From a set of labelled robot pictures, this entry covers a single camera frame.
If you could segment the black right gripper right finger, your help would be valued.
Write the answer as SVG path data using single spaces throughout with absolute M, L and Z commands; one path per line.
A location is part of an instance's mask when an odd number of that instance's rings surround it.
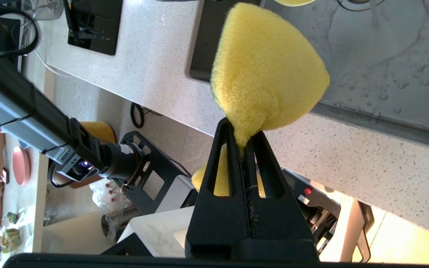
M 248 238 L 244 256 L 257 261 L 318 261 L 314 238 L 263 132 L 245 148 Z

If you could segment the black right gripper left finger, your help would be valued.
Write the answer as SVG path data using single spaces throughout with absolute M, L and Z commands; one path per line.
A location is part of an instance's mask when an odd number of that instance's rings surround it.
M 226 146 L 224 163 L 228 168 L 227 197 L 214 194 L 217 171 L 222 163 L 221 150 Z M 247 204 L 239 149 L 234 128 L 227 118 L 216 129 L 208 163 L 201 182 L 185 239 L 186 258 L 226 259 L 231 246 L 249 236 Z

